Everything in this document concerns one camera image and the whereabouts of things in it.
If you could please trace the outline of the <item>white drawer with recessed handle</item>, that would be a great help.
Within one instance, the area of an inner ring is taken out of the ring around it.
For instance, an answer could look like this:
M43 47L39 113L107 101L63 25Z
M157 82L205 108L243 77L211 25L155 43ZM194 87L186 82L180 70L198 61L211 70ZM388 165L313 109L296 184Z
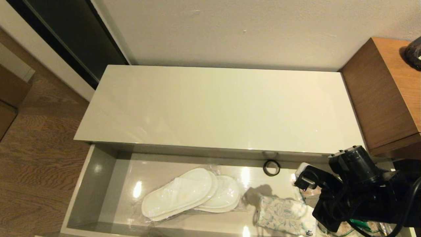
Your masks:
M332 172L328 155L142 144L92 144L70 201L60 236L78 237L269 237L256 227L259 195L294 198L295 170L302 163ZM220 167L242 189L241 211L189 211L149 223L142 198L173 178L201 166Z

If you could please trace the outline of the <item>snack bag with green label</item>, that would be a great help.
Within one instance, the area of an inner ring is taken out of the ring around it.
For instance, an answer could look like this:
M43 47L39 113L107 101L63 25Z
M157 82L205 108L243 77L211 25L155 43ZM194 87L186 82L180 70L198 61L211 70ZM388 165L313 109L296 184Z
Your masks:
M312 208L315 208L317 201L319 201L321 188L318 187L316 189L307 189L305 191L301 189L298 190L301 195L299 201ZM370 236L385 237L387 235L385 230L380 227L380 224L376 222L362 222L358 220L351 220L351 222L365 234ZM341 222L337 232L329 231L320 222L317 222L317 233L320 234L321 237L364 237L361 233L352 228L347 222Z

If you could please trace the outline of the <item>white slippers in plastic bag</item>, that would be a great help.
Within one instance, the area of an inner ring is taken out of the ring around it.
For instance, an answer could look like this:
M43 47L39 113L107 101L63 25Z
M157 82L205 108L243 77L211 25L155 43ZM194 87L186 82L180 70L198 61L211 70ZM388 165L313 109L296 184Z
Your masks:
M220 174L215 165L191 169L149 192L141 203L142 215L162 222L186 211L226 213L238 208L242 189L238 181Z

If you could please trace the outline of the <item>dark sliding door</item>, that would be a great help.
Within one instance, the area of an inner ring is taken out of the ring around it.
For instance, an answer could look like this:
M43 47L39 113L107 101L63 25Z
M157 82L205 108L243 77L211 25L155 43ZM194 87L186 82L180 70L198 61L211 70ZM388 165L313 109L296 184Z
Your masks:
M6 0L94 90L108 65L128 60L91 0Z

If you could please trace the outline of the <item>tissue pack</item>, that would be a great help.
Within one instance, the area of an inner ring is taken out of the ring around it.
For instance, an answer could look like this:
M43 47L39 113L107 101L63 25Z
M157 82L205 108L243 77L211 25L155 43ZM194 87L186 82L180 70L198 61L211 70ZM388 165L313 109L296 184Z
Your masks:
M316 237L318 222L313 211L314 208L299 201L261 196L254 223L258 227L281 233Z

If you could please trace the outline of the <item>brown wooden side cabinet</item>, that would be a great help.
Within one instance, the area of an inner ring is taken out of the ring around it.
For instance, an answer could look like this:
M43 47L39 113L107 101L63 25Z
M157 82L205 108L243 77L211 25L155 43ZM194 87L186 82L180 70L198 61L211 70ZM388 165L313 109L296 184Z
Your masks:
M340 69L373 156L421 160L421 71L403 59L408 45L372 37Z

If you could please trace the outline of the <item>dark round ornament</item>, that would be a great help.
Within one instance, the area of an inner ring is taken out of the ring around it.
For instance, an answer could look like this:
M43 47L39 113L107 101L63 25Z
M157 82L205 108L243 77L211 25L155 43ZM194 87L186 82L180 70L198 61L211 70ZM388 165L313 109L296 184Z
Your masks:
M404 58L409 66L421 71L421 36L406 47Z

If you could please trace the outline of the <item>brown wooden furniture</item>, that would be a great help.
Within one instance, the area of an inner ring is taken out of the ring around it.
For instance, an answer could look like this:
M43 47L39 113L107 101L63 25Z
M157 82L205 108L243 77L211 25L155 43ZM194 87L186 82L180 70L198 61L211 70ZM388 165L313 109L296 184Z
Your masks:
M0 141L15 120L35 70L0 43Z

